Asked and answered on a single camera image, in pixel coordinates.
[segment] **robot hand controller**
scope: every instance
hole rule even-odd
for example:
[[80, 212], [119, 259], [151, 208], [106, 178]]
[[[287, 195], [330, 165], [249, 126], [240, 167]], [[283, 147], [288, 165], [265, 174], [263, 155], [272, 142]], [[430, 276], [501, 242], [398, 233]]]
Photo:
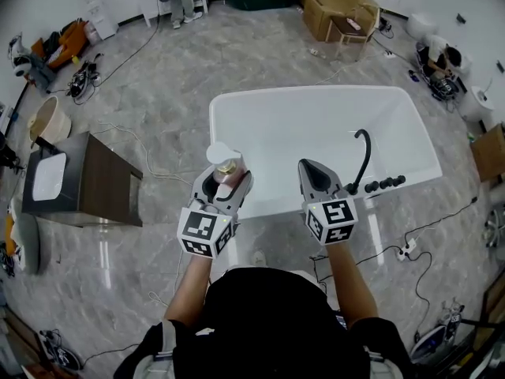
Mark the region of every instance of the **robot hand controller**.
[[298, 177], [305, 226], [311, 235], [322, 246], [349, 240], [357, 223], [356, 207], [338, 175], [321, 163], [302, 159]]
[[238, 209], [253, 186], [253, 175], [246, 171], [231, 192], [221, 197], [210, 166], [193, 183], [188, 206], [181, 210], [177, 238], [182, 250], [202, 257], [217, 258], [235, 236]]

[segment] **gray tile floor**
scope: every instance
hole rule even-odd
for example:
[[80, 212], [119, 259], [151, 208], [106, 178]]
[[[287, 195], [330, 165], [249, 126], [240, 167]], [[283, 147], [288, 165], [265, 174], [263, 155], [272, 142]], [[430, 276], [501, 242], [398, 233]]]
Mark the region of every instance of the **gray tile floor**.
[[[378, 34], [376, 38], [411, 59], [414, 43], [403, 31], [403, 23], [393, 21], [395, 38], [388, 40]], [[103, 52], [99, 70], [106, 76], [153, 31], [143, 21], [135, 21], [91, 48], [86, 56], [93, 58]], [[311, 55], [310, 48], [326, 58]], [[164, 306], [150, 300], [148, 292], [156, 291], [165, 302], [173, 294], [180, 256], [176, 227], [189, 187], [173, 179], [152, 177], [135, 137], [115, 129], [105, 131], [110, 127], [102, 123], [133, 130], [148, 149], [154, 171], [177, 173], [191, 182], [207, 165], [208, 104], [215, 96], [315, 84], [345, 66], [325, 83], [396, 85], [410, 94], [443, 170], [443, 177], [437, 180], [398, 189], [366, 203], [358, 201], [361, 222], [350, 243], [354, 256], [360, 260], [387, 246], [402, 246], [406, 231], [456, 212], [478, 194], [475, 205], [444, 220], [435, 230], [425, 231], [418, 240], [419, 250], [413, 254], [428, 250], [433, 254], [432, 268], [418, 288], [432, 304], [422, 332], [436, 322], [441, 302], [454, 296], [466, 305], [466, 317], [477, 317], [481, 294], [499, 265], [481, 238], [488, 200], [478, 181], [466, 125], [436, 102], [426, 85], [410, 80], [410, 66], [403, 60], [385, 58], [382, 48], [372, 42], [366, 58], [355, 64], [358, 49], [351, 44], [333, 61], [335, 46], [315, 42], [295, 8], [242, 12], [214, 3], [208, 15], [178, 31], [163, 17], [151, 42], [97, 88], [85, 105], [76, 106], [59, 93], [60, 106], [73, 121], [72, 134], [91, 130], [144, 172], [139, 193], [144, 227], [79, 229], [40, 220], [43, 270], [38, 276], [19, 273], [15, 279], [5, 279], [11, 307], [36, 330], [59, 328], [65, 345], [83, 359], [139, 342], [164, 312]], [[54, 89], [64, 88], [75, 70], [72, 65], [64, 68]], [[24, 161], [29, 154], [26, 122], [44, 98], [34, 88], [28, 90], [20, 118], [9, 135], [9, 144]], [[16, 181], [5, 171], [0, 193], [2, 218]], [[21, 181], [15, 193], [19, 198], [22, 188]], [[240, 262], [246, 263], [255, 249], [262, 249], [271, 267], [288, 270], [312, 272], [309, 256], [323, 252], [299, 216], [247, 220], [236, 240]], [[181, 271], [187, 262], [184, 256]], [[229, 263], [226, 255], [217, 260], [212, 277], [218, 277]], [[418, 262], [397, 262], [393, 250], [360, 265], [380, 314], [396, 323], [407, 347], [411, 347], [426, 310], [414, 288], [427, 265], [427, 255]], [[321, 276], [329, 271], [326, 261], [318, 268]], [[337, 307], [331, 283], [328, 294], [329, 302]], [[127, 352], [94, 358], [83, 376], [111, 377], [125, 355]]]

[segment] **person's arm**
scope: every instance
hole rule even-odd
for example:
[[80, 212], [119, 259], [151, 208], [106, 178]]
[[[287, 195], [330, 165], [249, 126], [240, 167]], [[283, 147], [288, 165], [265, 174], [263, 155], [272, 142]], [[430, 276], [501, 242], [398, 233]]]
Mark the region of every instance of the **person's arm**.
[[442, 69], [441, 67], [438, 67], [436, 65], [436, 63], [433, 60], [431, 60], [431, 59], [428, 59], [428, 66], [431, 67], [432, 69], [434, 69], [437, 72], [441, 72], [441, 73], [445, 74], [446, 76], [450, 76], [451, 75], [451, 71], [449, 69]]
[[186, 327], [198, 322], [204, 307], [212, 259], [192, 256], [182, 277], [181, 285], [166, 309], [167, 320], [180, 321]]
[[377, 304], [363, 280], [347, 243], [326, 246], [340, 310], [348, 328], [361, 319], [378, 317]]

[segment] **white bathtub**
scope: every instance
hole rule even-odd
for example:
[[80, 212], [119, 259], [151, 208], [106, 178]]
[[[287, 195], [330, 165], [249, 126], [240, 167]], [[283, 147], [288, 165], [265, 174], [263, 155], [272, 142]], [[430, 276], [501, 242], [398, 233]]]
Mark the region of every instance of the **white bathtub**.
[[[234, 92], [210, 104], [211, 142], [222, 141], [244, 155], [254, 187], [239, 211], [242, 219], [301, 209], [297, 165], [313, 159], [353, 182], [365, 158], [366, 129], [372, 139], [365, 185], [405, 175], [398, 188], [442, 175], [425, 125], [401, 88], [308, 86]], [[378, 189], [373, 194], [395, 190]]]

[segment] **faucet knob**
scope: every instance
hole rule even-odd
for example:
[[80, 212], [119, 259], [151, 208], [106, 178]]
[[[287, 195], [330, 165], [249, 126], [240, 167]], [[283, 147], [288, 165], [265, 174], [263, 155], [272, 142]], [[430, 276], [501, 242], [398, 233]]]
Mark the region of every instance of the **faucet knob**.
[[387, 177], [385, 180], [382, 180], [380, 183], [379, 183], [379, 187], [384, 190], [386, 188], [389, 188], [390, 186], [393, 185], [393, 178], [391, 177]]
[[399, 175], [393, 180], [393, 186], [400, 186], [406, 181], [405, 175]]
[[377, 181], [370, 182], [365, 186], [366, 193], [372, 193], [374, 191], [377, 191], [378, 189], [379, 189], [379, 183]]

